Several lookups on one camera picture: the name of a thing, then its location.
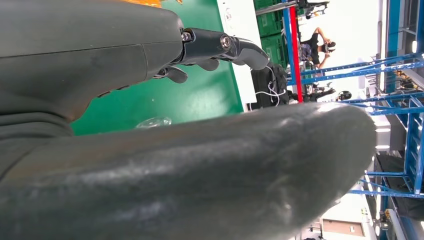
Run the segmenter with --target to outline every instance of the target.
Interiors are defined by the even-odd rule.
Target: person
[[[322,37],[323,45],[318,46],[318,35]],[[321,28],[317,27],[312,37],[300,43],[302,61],[312,61],[316,68],[322,69],[331,53],[336,50],[336,43],[327,38]],[[320,62],[319,52],[325,53],[324,60]]]

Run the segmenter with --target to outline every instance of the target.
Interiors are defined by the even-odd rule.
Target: red pole
[[[293,45],[293,64],[294,68],[294,79],[296,80],[297,86],[297,98],[299,103],[303,103],[304,96],[302,95],[302,80],[301,80],[301,69],[299,68],[299,51],[298,51],[298,26],[296,25],[296,8],[290,7],[290,25],[291,25],[291,41]]]

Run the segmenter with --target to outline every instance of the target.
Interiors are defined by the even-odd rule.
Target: white wall
[[[248,39],[262,47],[253,0],[217,0],[217,2],[224,32],[230,36]],[[233,64],[232,68],[241,102],[256,103],[250,67]]]
[[[327,60],[327,67],[335,67],[363,61],[370,61],[377,51],[377,26],[379,17],[379,0],[330,0],[326,14],[314,17],[301,25],[302,41],[308,40],[316,27],[320,27],[327,38],[337,43],[337,50]],[[339,70],[329,75],[348,73]],[[332,80],[337,92],[347,90],[355,98],[358,87],[364,87],[365,78],[351,77]]]

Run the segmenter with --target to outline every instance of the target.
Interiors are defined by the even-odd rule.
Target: robotic hand
[[[249,40],[184,29],[172,11],[119,0],[0,0],[0,29],[0,114],[71,122],[112,90],[151,78],[185,82],[175,65],[212,71],[223,60],[259,70],[269,62]]]
[[[182,83],[175,65],[260,69],[268,57],[118,0],[0,0],[0,29],[5,240],[288,239],[375,151],[373,121],[345,104],[75,137],[69,122],[96,96],[153,77]]]

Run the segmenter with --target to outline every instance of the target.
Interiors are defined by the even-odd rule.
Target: clear plastic object
[[[172,120],[169,117],[153,117],[145,121],[140,122],[135,126],[136,129],[150,129],[160,126],[168,126],[172,124]]]

